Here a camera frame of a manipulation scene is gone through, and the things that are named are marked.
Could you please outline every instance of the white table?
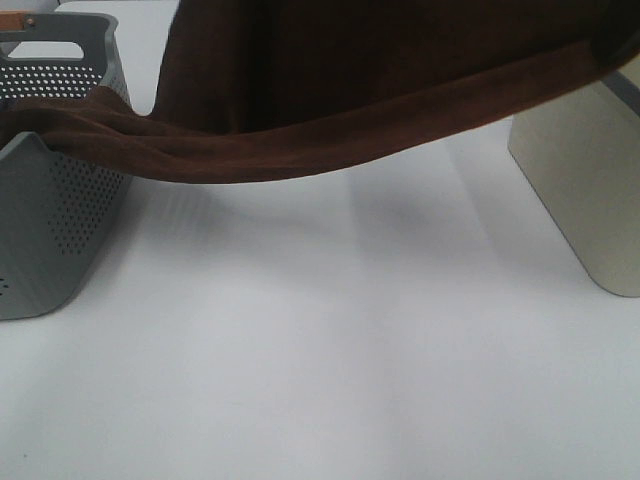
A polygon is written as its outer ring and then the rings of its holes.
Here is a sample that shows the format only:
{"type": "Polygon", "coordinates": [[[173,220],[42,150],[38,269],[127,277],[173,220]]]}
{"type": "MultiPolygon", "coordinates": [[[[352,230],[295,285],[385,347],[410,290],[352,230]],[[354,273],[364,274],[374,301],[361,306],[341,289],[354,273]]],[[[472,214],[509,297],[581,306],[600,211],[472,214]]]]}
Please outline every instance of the white table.
{"type": "MultiPolygon", "coordinates": [[[[142,112],[136,42],[173,7],[60,10],[120,18],[142,112]]],[[[136,180],[77,298],[0,324],[0,478],[640,478],[640,301],[589,280],[509,124],[307,179],[136,180]]]]}

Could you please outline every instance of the towel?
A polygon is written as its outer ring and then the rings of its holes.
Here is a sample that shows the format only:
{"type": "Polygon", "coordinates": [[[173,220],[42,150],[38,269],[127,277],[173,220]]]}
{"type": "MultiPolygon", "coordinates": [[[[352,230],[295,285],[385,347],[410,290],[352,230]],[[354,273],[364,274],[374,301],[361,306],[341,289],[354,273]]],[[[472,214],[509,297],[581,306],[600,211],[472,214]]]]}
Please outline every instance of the towel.
{"type": "Polygon", "coordinates": [[[182,0],[152,113],[108,87],[0,112],[0,146],[185,183],[320,174],[475,128],[640,52],[640,0],[182,0]]]}

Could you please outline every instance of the beige box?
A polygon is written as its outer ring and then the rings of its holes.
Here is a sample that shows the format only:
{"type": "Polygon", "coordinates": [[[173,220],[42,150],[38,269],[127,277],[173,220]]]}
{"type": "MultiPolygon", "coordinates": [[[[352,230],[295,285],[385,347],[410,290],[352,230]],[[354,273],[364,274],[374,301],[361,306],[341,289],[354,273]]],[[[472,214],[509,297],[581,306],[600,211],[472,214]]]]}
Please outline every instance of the beige box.
{"type": "Polygon", "coordinates": [[[591,278],[640,297],[640,59],[516,115],[509,150],[591,278]]]}

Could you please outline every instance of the basket handle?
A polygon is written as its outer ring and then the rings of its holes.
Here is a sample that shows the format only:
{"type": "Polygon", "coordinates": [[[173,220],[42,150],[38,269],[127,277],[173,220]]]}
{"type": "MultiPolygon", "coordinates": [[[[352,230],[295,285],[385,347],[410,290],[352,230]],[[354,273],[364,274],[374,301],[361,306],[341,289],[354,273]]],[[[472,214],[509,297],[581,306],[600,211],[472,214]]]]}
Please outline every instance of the basket handle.
{"type": "MultiPolygon", "coordinates": [[[[0,28],[0,42],[71,42],[82,48],[85,58],[91,58],[98,64],[106,60],[105,40],[113,37],[117,21],[113,17],[86,13],[48,13],[10,12],[2,15],[9,28],[0,28]]],[[[5,62],[12,59],[0,53],[5,62]]],[[[20,59],[25,61],[43,59],[20,59]]]]}

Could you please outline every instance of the gray basket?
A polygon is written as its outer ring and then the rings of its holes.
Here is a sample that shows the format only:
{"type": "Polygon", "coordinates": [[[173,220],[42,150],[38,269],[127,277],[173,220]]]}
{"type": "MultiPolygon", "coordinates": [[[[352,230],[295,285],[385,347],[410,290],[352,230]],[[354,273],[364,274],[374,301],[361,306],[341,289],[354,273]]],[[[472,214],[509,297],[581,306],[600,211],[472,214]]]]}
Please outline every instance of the gray basket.
{"type": "MultiPolygon", "coordinates": [[[[11,59],[0,53],[0,102],[82,98],[96,85],[128,93],[107,15],[34,14],[0,42],[74,42],[82,59],[11,59]]],[[[0,150],[0,320],[64,304],[107,236],[131,177],[49,150],[32,132],[0,150]]]]}

